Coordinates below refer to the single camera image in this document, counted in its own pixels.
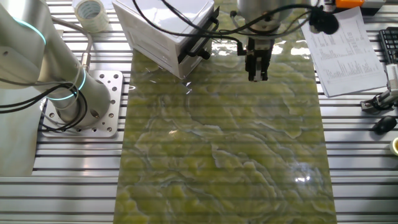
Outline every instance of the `white box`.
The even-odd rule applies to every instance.
[[[162,1],[136,0],[136,2],[144,15],[157,26],[179,34],[197,33],[195,28],[173,14]],[[208,24],[209,18],[214,13],[213,0],[168,0],[168,3],[200,27]],[[199,64],[202,59],[199,56],[184,57],[185,49],[192,37],[170,35],[153,28],[137,12],[132,0],[113,0],[113,6],[132,48],[181,79],[187,77]],[[204,38],[200,39],[192,49],[196,49],[203,40]],[[211,54],[211,39],[203,49]]]

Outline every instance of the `white cylinder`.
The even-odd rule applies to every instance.
[[[391,141],[390,150],[394,155],[398,156],[398,138]]]
[[[99,0],[82,0],[75,8],[75,15],[88,32],[104,31],[109,24],[109,17]]]

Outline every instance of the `tape roll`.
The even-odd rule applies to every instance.
[[[75,8],[75,15],[88,32],[104,31],[109,24],[104,4],[99,0],[82,0]]]

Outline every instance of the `blue light ring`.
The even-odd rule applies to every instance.
[[[31,28],[33,31],[35,31],[35,32],[43,39],[44,45],[47,44],[47,41],[45,41],[44,35],[43,35],[38,29],[36,29],[36,27],[34,27],[34,26],[30,25],[29,23],[27,23],[27,22],[25,22],[25,21],[22,21],[22,20],[20,20],[20,19],[18,19],[18,18],[13,17],[13,19],[14,19],[15,21],[17,21],[20,25],[26,26],[26,27],[28,27],[28,28]]]
[[[83,81],[82,81],[82,83],[81,83],[81,85],[80,85],[80,87],[79,87],[79,90],[81,90],[82,88],[83,88],[83,85],[85,84],[85,82],[86,82],[86,70],[85,69],[83,69],[83,71],[85,72],[85,76],[83,77]],[[66,100],[66,99],[69,99],[69,98],[71,98],[71,97],[73,97],[73,96],[75,96],[74,94],[71,94],[70,96],[66,96],[66,97],[64,97],[64,98],[61,98],[61,99],[53,99],[53,98],[49,98],[49,97],[47,97],[47,99],[49,99],[49,100]]]

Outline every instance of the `paper sheet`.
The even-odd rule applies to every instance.
[[[333,35],[303,34],[326,96],[386,86],[387,77],[368,39],[359,7],[335,14],[340,28]]]

